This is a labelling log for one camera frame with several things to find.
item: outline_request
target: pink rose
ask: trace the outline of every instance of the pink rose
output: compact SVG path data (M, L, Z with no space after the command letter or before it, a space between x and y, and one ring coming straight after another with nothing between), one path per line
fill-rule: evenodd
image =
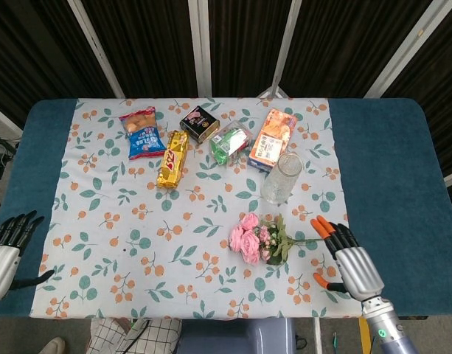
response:
M270 259L270 257L271 257L270 251L267 250L267 249L262 249L262 259L263 259L264 261L267 261L267 260Z
M240 245L242 244L243 229L241 225L236 225L229 235L229 247L234 252L240 251Z
M253 212L248 213L243 217L240 222L244 230L252 230L254 227L258 226L258 216L256 216Z
M243 260L250 264L257 264L260 260L260 240L251 230L246 231L240 243Z
M267 226L260 227L260 233L258 235L260 242L269 243L270 233L268 232Z

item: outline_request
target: floral tablecloth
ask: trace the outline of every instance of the floral tablecloth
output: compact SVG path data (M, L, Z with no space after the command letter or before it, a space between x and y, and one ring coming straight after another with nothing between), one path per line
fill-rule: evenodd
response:
M161 158L128 160L119 116L156 107L164 143L181 118L201 105L221 126L237 119L256 136L271 108L298 119L288 149L303 159L286 204L260 197L265 174L246 154L217 166L208 143L192 143L176 190L156 187ZM320 288L317 271L339 281L310 219L347 223L326 99L78 100L62 161L31 316L73 318L359 316L359 302ZM291 237L309 239L287 263L245 264L229 250L244 212L266 220L282 213Z

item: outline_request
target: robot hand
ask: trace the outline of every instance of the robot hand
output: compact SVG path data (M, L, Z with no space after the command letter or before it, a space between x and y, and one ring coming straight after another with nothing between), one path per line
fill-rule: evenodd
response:
M0 226L0 300L8 290L25 288L45 282L54 271L30 280L13 280L24 250L35 231L44 219L43 216L31 221L36 211L10 218Z
M329 291L348 292L351 297L362 302L364 318L385 353L417 354L417 349L399 323L393 304L380 296L384 288L383 280L353 233L341 223L329 223L322 216L311 220L311 225L324 239L343 280L327 282L315 273L313 277L317 283Z

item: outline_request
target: orange box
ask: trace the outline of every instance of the orange box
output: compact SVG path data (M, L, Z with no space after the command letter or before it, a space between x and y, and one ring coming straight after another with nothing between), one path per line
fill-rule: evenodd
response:
M270 171L279 156L285 152L296 126L296 117L273 108L263 123L254 147L248 156L248 164Z

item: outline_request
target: yellow snack package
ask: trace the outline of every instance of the yellow snack package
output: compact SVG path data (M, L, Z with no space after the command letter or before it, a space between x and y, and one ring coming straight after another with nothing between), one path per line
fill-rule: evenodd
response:
M181 179L181 171L187 159L188 133L173 131L161 161L157 187L176 188Z

